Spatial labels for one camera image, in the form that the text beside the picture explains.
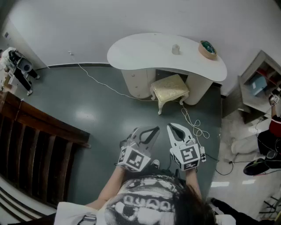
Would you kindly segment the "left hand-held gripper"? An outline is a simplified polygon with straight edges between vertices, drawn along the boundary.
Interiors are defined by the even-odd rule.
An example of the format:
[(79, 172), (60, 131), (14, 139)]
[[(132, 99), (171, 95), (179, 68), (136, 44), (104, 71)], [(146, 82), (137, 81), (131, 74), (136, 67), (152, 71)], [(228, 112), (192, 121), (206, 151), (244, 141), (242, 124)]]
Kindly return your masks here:
[(159, 133), (159, 126), (135, 128), (128, 138), (119, 144), (121, 153), (117, 165), (130, 172), (141, 172), (151, 159), (150, 150)]

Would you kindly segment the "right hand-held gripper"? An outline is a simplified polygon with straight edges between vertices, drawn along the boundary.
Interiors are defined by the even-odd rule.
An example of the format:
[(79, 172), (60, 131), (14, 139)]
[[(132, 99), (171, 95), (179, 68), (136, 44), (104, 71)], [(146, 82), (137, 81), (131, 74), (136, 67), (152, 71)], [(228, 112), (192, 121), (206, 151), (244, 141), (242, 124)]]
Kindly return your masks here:
[(167, 125), (169, 141), (172, 146), (170, 153), (174, 162), (181, 171), (196, 168), (200, 164), (200, 151), (198, 144), (195, 143), (188, 128), (170, 123)]

